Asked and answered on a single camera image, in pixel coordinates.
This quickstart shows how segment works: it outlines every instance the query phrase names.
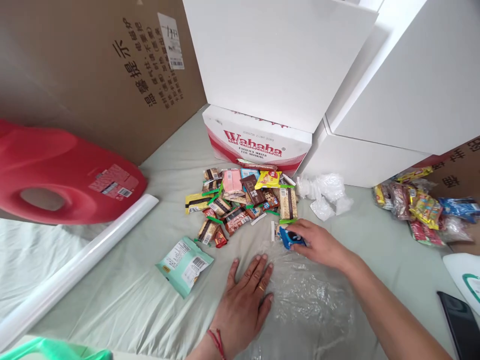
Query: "hand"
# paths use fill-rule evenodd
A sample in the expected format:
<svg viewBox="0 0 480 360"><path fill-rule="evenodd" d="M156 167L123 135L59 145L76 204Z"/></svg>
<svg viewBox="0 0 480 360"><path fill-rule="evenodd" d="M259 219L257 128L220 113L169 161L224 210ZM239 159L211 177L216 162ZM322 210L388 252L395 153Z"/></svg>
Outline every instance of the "hand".
<svg viewBox="0 0 480 360"><path fill-rule="evenodd" d="M225 357L229 360L246 349L257 336L272 307L272 293L262 302L274 269L270 263L262 276L266 264L267 254L257 255L238 283L235 274L239 260L235 259L231 265L225 293L210 325L215 335L216 329L220 330Z"/></svg>
<svg viewBox="0 0 480 360"><path fill-rule="evenodd" d="M305 243L293 244L290 248L316 263L324 264L341 270L353 254L326 229L305 219L299 219L287 228L288 231L299 234Z"/></svg>

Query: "plastic wrap roll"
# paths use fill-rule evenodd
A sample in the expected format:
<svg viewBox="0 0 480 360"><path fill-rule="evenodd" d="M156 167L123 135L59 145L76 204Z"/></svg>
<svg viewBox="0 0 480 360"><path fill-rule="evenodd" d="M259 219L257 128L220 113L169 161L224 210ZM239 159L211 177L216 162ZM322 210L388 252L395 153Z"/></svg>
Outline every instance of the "plastic wrap roll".
<svg viewBox="0 0 480 360"><path fill-rule="evenodd" d="M0 323L0 353L14 345L159 202L143 195Z"/></svg>

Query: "right hand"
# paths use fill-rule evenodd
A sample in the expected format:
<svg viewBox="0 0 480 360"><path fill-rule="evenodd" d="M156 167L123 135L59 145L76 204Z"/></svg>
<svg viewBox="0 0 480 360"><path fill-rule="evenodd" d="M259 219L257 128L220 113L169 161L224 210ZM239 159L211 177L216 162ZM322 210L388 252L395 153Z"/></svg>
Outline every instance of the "right hand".
<svg viewBox="0 0 480 360"><path fill-rule="evenodd" d="M305 219L288 226L288 231L300 235L308 246L293 244L290 249L313 262L339 269L348 263L353 254L326 229Z"/></svg>

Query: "red plastic bottle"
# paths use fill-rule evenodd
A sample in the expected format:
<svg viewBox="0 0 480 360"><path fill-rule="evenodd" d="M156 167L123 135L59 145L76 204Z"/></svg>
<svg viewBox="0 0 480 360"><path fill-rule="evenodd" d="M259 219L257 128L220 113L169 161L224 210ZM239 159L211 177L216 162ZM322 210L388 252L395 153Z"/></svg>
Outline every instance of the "red plastic bottle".
<svg viewBox="0 0 480 360"><path fill-rule="evenodd" d="M45 224L95 224L118 218L147 187L139 168L67 131L0 119L0 209ZM22 199L29 188L59 194L50 211Z"/></svg>

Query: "black phone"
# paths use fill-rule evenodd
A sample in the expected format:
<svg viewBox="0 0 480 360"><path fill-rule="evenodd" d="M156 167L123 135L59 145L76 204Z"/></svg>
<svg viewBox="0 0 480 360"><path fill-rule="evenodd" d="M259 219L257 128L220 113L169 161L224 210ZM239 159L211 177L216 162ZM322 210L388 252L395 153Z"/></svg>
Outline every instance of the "black phone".
<svg viewBox="0 0 480 360"><path fill-rule="evenodd" d="M466 302L437 291L459 360L480 359L480 329Z"/></svg>

